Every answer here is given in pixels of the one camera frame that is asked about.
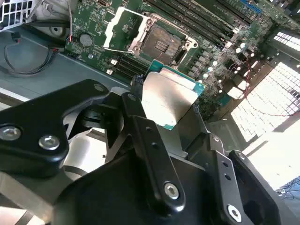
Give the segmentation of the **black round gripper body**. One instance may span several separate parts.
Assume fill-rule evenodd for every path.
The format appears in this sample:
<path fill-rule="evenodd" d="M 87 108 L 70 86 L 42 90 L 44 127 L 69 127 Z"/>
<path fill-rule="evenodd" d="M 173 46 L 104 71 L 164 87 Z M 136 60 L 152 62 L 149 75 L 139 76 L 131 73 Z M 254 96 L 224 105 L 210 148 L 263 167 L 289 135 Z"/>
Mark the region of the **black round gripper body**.
<path fill-rule="evenodd" d="M 217 225 L 222 220 L 208 169 L 166 150 L 133 151 L 69 185 L 53 212 L 55 225 Z"/>

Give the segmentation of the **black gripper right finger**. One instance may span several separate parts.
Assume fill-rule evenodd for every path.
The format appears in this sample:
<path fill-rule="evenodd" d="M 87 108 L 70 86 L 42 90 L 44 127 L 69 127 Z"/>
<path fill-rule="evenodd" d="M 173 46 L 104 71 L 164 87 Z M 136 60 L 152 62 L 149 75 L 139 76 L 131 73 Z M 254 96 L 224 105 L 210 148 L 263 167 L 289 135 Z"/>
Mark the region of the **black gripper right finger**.
<path fill-rule="evenodd" d="M 187 112 L 187 160 L 205 169 L 204 203 L 214 225 L 281 225 L 283 202 L 240 151 L 225 153 L 195 102 Z"/>

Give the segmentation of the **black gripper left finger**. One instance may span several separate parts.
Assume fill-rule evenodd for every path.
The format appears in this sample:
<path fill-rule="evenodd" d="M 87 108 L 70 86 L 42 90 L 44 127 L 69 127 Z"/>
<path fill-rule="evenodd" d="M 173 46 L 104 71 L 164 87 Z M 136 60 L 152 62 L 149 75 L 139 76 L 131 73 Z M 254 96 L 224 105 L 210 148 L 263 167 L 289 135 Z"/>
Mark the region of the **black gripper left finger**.
<path fill-rule="evenodd" d="M 58 173 L 71 138 L 98 125 L 108 147 L 118 152 L 128 143 L 134 153 L 134 180 L 146 203 L 159 215 L 181 212 L 185 193 L 155 122 L 130 92 L 120 95 L 84 80 L 0 113 L 0 169 L 28 177 Z"/>

